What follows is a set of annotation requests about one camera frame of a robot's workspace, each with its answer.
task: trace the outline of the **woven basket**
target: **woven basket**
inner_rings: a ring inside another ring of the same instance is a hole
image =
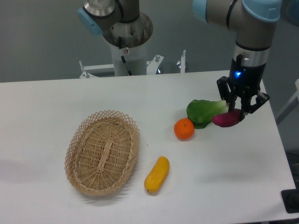
[[[104,196],[129,178],[139,150],[139,130],[128,116],[102,111],[78,128],[65,158],[70,183],[81,193]]]

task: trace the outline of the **green vegetable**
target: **green vegetable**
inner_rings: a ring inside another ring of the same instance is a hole
[[[212,122],[213,116],[227,111],[228,108],[225,100],[209,101],[195,99],[187,106],[188,118],[192,121],[196,129],[205,128]]]

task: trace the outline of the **light blue joint cap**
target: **light blue joint cap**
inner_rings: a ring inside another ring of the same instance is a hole
[[[280,18],[282,0],[243,0],[246,11],[264,22],[277,22]]]
[[[206,1],[193,0],[193,13],[196,18],[206,22]]]
[[[83,25],[88,29],[90,33],[93,35],[101,35],[103,30],[96,24],[95,21],[82,9],[78,9],[77,11],[78,17]]]

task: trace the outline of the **toy fruit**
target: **toy fruit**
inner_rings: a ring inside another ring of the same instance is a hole
[[[183,118],[179,120],[174,125],[173,129],[177,138],[180,140],[187,140],[191,138],[194,134],[194,125],[192,121],[190,121],[188,118]]]
[[[144,187],[150,193],[159,191],[169,172],[169,161],[166,157],[160,156],[153,169],[144,181]]]
[[[228,108],[226,107],[225,100],[209,101],[195,99],[187,106],[188,119],[192,121],[196,129],[205,128],[212,122],[213,116],[227,111]]]
[[[220,127],[231,127],[239,123],[240,114],[240,109],[234,109],[233,111],[213,116],[212,122]]]

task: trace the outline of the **floor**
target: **floor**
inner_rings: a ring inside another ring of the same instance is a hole
[[[287,3],[263,75],[274,116],[296,91],[299,78],[299,27],[286,18]],[[0,82],[78,78],[79,60],[111,64],[102,37],[80,24],[76,11],[81,6],[82,0],[1,0]],[[176,62],[184,49],[187,72],[230,68],[236,33],[195,19],[191,0],[140,0],[140,10],[154,24],[148,60],[164,56],[163,73],[178,72]],[[298,117],[299,106],[278,126],[286,152],[299,153]]]

